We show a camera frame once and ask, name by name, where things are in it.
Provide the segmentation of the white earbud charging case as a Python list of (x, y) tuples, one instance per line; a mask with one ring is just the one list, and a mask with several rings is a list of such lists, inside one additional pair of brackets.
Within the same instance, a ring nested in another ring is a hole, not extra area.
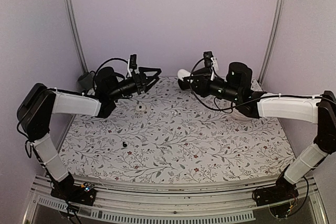
[(185, 69), (180, 69), (177, 72), (177, 77), (178, 77), (178, 79), (183, 80), (184, 77), (193, 77), (193, 75)]

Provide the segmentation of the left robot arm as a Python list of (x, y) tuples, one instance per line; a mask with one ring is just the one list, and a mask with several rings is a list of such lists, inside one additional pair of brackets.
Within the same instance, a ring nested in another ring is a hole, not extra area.
[(112, 67), (99, 67), (92, 76), (93, 94), (34, 84), (17, 110), (17, 130), (31, 146), (27, 155), (35, 154), (46, 173), (58, 183), (58, 192), (67, 200), (77, 197), (78, 188), (71, 183), (72, 175), (55, 147), (50, 132), (52, 124), (73, 115), (108, 118), (117, 101), (148, 92), (158, 82), (161, 72), (160, 68), (130, 66), (123, 75)]

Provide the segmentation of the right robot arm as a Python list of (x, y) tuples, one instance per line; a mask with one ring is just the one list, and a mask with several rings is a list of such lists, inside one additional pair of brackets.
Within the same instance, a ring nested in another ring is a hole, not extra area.
[(232, 62), (225, 79), (216, 76), (214, 64), (195, 72), (178, 71), (181, 89), (190, 89), (197, 97), (212, 95), (232, 102), (247, 118), (281, 118), (306, 121), (318, 126), (317, 136), (279, 176), (271, 190), (276, 201), (291, 194), (292, 185), (316, 168), (335, 152), (335, 95), (325, 91), (321, 95), (300, 96), (273, 94), (251, 89), (252, 70), (244, 63)]

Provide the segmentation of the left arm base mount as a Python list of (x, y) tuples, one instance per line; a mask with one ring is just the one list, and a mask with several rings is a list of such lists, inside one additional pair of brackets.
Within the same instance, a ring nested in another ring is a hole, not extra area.
[(57, 183), (54, 185), (50, 194), (66, 202), (93, 206), (97, 191), (95, 185), (92, 183), (83, 183), (81, 185)]

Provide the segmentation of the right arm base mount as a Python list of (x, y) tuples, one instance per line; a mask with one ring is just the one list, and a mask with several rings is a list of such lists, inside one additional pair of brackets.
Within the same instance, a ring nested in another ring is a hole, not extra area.
[(257, 206), (265, 206), (279, 203), (286, 200), (296, 199), (299, 196), (296, 187), (290, 187), (289, 190), (278, 188), (276, 185), (270, 187), (257, 187), (252, 192), (252, 199)]

